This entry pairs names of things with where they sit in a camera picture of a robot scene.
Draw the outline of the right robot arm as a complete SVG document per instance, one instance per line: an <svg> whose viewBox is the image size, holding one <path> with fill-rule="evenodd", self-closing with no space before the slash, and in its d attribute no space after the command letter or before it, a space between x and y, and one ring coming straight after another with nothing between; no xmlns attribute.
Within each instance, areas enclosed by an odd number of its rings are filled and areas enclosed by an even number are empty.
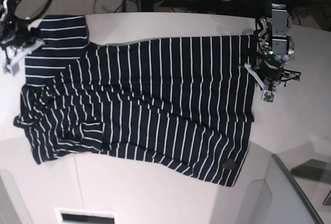
<svg viewBox="0 0 331 224"><path fill-rule="evenodd" d="M19 71L19 62L40 48L44 41L40 29L31 27L48 10L53 0L47 0L39 14L31 19L21 19L15 11L22 0L1 0L1 52L4 73L13 76Z"/></svg>

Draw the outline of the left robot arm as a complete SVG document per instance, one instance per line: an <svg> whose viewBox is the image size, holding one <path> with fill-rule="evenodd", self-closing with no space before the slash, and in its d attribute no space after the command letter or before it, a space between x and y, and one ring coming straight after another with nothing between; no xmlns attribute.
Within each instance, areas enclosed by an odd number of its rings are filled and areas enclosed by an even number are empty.
<svg viewBox="0 0 331 224"><path fill-rule="evenodd" d="M242 65L262 91L262 100L273 102L277 90L291 80L300 80L301 73L285 68L295 58L294 41L288 35L293 19L289 13L294 0L261 0L263 16L256 19L256 48L247 51L249 62Z"/></svg>

